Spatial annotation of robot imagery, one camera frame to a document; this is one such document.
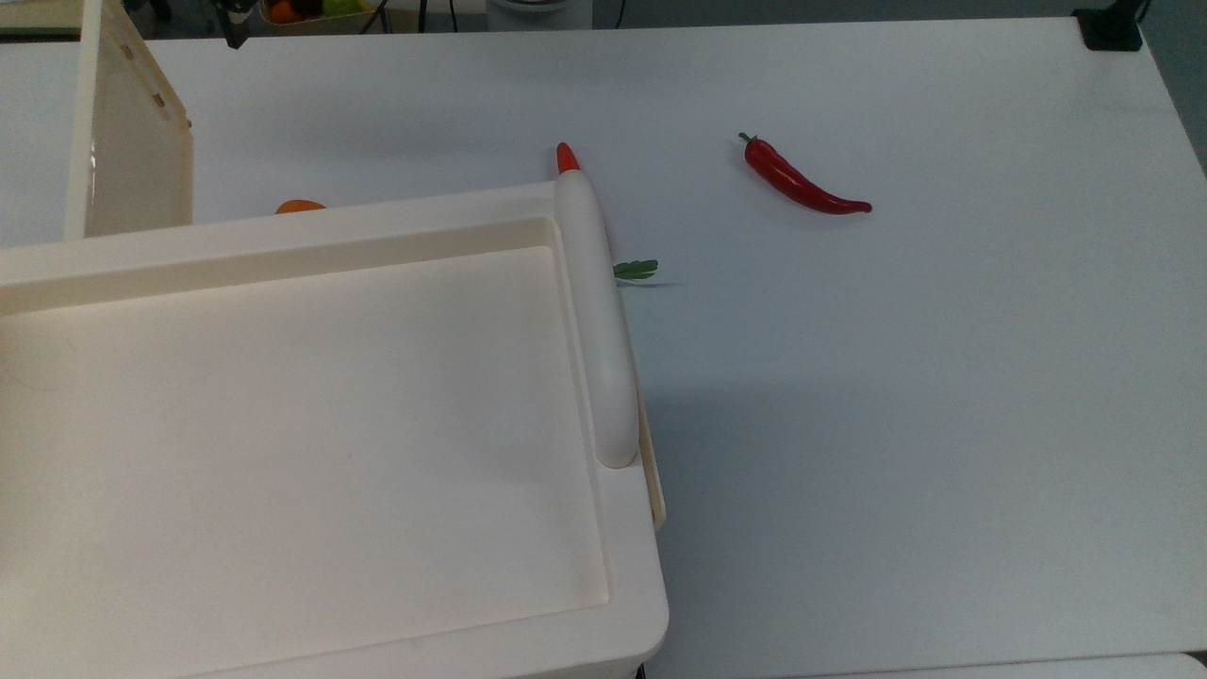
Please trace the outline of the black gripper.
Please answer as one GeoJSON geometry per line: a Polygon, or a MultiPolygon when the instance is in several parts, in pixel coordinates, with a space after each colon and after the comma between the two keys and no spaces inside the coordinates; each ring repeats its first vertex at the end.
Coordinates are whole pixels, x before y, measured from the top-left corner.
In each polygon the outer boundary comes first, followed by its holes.
{"type": "Polygon", "coordinates": [[[257,8],[256,0],[216,0],[215,12],[223,22],[225,43],[232,49],[241,48],[247,42],[249,27],[243,25],[247,17],[257,8]]]}

